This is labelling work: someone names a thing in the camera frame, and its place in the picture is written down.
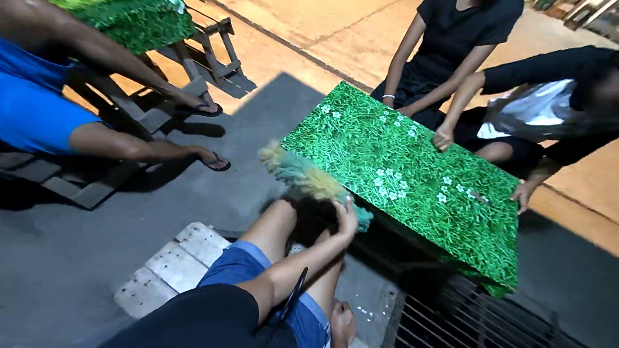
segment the artificial grass panel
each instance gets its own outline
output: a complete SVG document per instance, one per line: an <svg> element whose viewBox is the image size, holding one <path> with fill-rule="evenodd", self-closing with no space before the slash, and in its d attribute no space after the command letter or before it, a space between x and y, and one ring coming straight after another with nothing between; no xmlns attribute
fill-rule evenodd
<svg viewBox="0 0 619 348"><path fill-rule="evenodd" d="M99 29L134 54L157 50L193 35L182 0L50 0Z"/></svg>
<svg viewBox="0 0 619 348"><path fill-rule="evenodd" d="M516 288L517 203L509 197L518 180L458 145L439 153L433 134L342 82L282 147L482 276Z"/></svg>

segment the black clothing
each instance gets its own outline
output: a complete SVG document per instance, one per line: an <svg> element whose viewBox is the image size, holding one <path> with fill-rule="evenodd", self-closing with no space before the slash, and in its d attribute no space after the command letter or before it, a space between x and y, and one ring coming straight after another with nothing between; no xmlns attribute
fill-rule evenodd
<svg viewBox="0 0 619 348"><path fill-rule="evenodd" d="M522 14L522 0L481 0L482 7L459 11L456 0L424 0L417 12L426 24L412 69L429 81L442 84L475 46L507 41Z"/></svg>
<svg viewBox="0 0 619 348"><path fill-rule="evenodd" d="M446 82L475 46L505 42L522 14L522 0L482 0L483 7L456 9L456 0L424 0L417 12L426 29L419 51L404 65L394 107L406 107ZM385 81L371 96L382 102ZM449 97L422 113L433 113Z"/></svg>
<svg viewBox="0 0 619 348"><path fill-rule="evenodd" d="M486 81L482 94L506 92L523 84L544 84L565 79L578 81L588 70L608 62L616 52L608 48L585 46L491 67L484 70ZM577 100L570 100L570 106L579 109ZM544 154L562 165L570 165L618 137L619 132L608 132L564 139L546 148Z"/></svg>
<svg viewBox="0 0 619 348"><path fill-rule="evenodd" d="M512 158L496 166L506 172L526 179L545 154L544 148L540 144L522 139L519 137L497 137L494 139L481 139L477 133L483 124L483 117L486 115L485 107L477 107L462 112L460 120L454 128L454 142L463 148L477 152L494 142L504 142L514 150ZM445 114L441 111L436 113L425 113L423 116L415 114L413 119L422 125L436 131L445 120Z"/></svg>
<svg viewBox="0 0 619 348"><path fill-rule="evenodd" d="M247 291L216 284L184 292L122 330L100 348L296 347L289 326L258 324L258 304Z"/></svg>
<svg viewBox="0 0 619 348"><path fill-rule="evenodd" d="M483 71L486 82L482 94L507 92L524 84L544 84L565 79L578 80L589 67L608 61L617 51L584 46L538 54Z"/></svg>

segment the black pants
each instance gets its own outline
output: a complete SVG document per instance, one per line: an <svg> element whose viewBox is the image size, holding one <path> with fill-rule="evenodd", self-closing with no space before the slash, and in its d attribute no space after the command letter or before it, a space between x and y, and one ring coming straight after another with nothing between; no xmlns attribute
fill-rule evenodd
<svg viewBox="0 0 619 348"><path fill-rule="evenodd" d="M528 141L519 137L498 137L494 139L481 139L477 137L479 129L482 127L483 118L486 115L486 107L477 107L462 112L456 127L454 128L454 142L463 148L477 152L487 145L502 142L511 146L513 154L505 162L496 164L497 167L506 172L526 179L530 171L540 162L544 155L544 148L535 142ZM422 125L436 131L445 120L445 114L437 111L434 115L424 113L415 114L412 119Z"/></svg>
<svg viewBox="0 0 619 348"><path fill-rule="evenodd" d="M385 85L386 80L382 81L374 89L374 91L372 91L370 97L382 103L383 95L385 94ZM439 85L440 83L428 81L421 74L415 72L407 63L404 66L404 70L402 71L402 77L400 78L400 82L396 89L396 97L393 101L393 106L395 109L407 107L416 102L417 100L425 97L428 93L432 92ZM438 102L430 105L424 110L419 111L417 114L427 114L430 117L434 115L434 113L438 111L441 105L443 105L443 103L448 100L448 98L439 100Z"/></svg>

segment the black shirt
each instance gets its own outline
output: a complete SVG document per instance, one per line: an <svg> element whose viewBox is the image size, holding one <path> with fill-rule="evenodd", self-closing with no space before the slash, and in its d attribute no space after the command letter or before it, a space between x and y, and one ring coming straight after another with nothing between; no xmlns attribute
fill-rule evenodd
<svg viewBox="0 0 619 348"><path fill-rule="evenodd" d="M481 0L483 6L463 11L456 0L424 0L417 12L426 24L419 51L408 68L442 84L475 46L507 41L522 14L523 0Z"/></svg>
<svg viewBox="0 0 619 348"><path fill-rule="evenodd" d="M616 52L608 48L585 46L491 67L484 70L486 82L482 94L506 92L523 84L578 80L588 67L609 60ZM546 148L545 155L562 165L570 165L618 137L619 132L608 132L564 139Z"/></svg>
<svg viewBox="0 0 619 348"><path fill-rule="evenodd" d="M184 292L99 348L296 347L289 326L255 334L258 305L245 290L217 284Z"/></svg>

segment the gray painted floor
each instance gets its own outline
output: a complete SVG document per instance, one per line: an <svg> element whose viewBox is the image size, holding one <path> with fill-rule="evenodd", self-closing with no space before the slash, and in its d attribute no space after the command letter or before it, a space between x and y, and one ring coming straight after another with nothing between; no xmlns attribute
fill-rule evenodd
<svg viewBox="0 0 619 348"><path fill-rule="evenodd" d="M0 347L90 347L130 323L114 291L191 222L231 231L249 227L266 202L285 191L258 162L258 149L288 134L323 98L281 75L233 116L188 120L223 126L224 137L170 134L177 144L203 145L227 157L233 164L227 172L196 162L144 193L158 184L141 175L93 212L56 203L0 210ZM355 287L343 285L337 296L358 295L353 304L365 301L364 308L377 304L387 283L349 263L342 279L366 285L355 294ZM365 339L382 341L376 325L360 323Z"/></svg>
<svg viewBox="0 0 619 348"><path fill-rule="evenodd" d="M25 207L0 210L0 348L92 347L130 323L113 300L118 286L191 222L246 229L285 190L258 163L258 149L289 133L322 98L281 75L233 116L191 119L227 133L216 139L175 131L171 140L217 151L232 161L230 171L193 163L155 190L156 176L139 175L93 212L56 202L26 209L31 200L54 199L38 191L17 197L4 183L0 201ZM591 347L619 347L619 259L533 213L521 226L515 301L541 316L557 311L561 328ZM357 307L382 315L377 297L390 284L348 263L336 296L351 302L361 338L374 348L383 324L367 322Z"/></svg>

